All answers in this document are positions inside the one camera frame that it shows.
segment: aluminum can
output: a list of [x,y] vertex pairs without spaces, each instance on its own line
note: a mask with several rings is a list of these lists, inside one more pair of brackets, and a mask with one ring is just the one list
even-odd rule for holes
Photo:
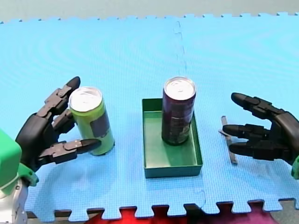
[[171,145],[184,143],[189,136],[196,87],[186,77],[169,79],[163,88],[162,139]]
[[100,90],[94,87],[76,89],[70,95],[69,106],[82,138],[97,138],[102,143],[91,154],[102,155],[110,151],[115,141]]

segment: green plastic box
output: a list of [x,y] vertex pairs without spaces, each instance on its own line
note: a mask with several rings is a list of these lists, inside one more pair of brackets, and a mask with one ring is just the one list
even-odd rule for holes
[[188,140],[179,146],[165,143],[161,137],[162,99],[143,99],[143,148],[146,178],[196,176],[202,167],[195,116]]

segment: green can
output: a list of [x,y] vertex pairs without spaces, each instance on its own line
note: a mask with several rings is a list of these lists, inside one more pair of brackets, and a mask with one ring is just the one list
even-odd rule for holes
[[83,139],[97,138],[102,144],[91,151],[102,155],[115,145],[102,93],[94,87],[80,87],[69,98],[70,110]]

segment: silver metal part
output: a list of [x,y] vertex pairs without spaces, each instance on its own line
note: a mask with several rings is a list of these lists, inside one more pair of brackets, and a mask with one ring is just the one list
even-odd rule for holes
[[28,188],[18,180],[11,195],[0,199],[0,224],[26,224],[27,213],[24,210]]
[[[222,126],[228,124],[228,120],[227,120],[226,116],[222,116],[221,117],[221,123],[222,123]],[[228,154],[229,154],[230,162],[233,163],[233,164],[237,164],[238,161],[237,161],[237,159],[235,157],[235,154],[232,153],[229,150],[229,146],[232,144],[231,136],[229,134],[225,133],[222,129],[219,130],[219,132],[225,136],[225,140],[226,140],[226,143],[227,143],[227,146],[228,146]]]
[[87,112],[99,106],[102,100],[102,93],[98,89],[86,86],[71,93],[69,105],[75,111]]
[[164,91],[171,99],[187,100],[196,93],[195,83],[186,77],[174,77],[164,85]]

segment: interlocking foam tile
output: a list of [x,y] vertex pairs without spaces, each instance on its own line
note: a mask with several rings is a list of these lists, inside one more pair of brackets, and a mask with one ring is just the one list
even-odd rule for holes
[[185,74],[198,86],[195,106],[200,143],[206,213],[216,213],[217,202],[233,202],[233,212],[250,211],[248,201],[263,200],[264,210],[280,210],[281,198],[297,199],[299,182],[281,160],[258,161],[237,156],[229,162],[223,137],[217,133],[220,117],[229,123],[261,124],[234,104],[230,95],[259,96],[299,116],[293,96],[299,91],[299,32],[297,16],[224,17],[181,20]]
[[[263,200],[279,210],[279,199],[294,198],[299,182],[283,161],[237,156],[229,162],[220,117],[230,123],[262,124],[230,100],[233,91],[259,96],[299,117],[298,16],[196,18],[166,16],[124,20],[70,18],[0,25],[1,128],[15,137],[57,87],[74,76],[81,86],[102,90],[116,140],[105,156],[79,155],[48,164],[29,188],[26,210],[53,221],[54,210],[72,210],[70,221],[88,219],[86,210],[103,208],[104,218],[120,218],[120,207],[137,207],[137,217],[153,216],[151,206],[169,205],[168,215],[184,215],[195,203],[217,213],[219,202],[233,212],[250,212],[248,201]],[[196,177],[145,179],[142,98],[158,98],[173,76],[195,81],[195,113],[204,166]],[[60,140],[80,138],[77,128]]]

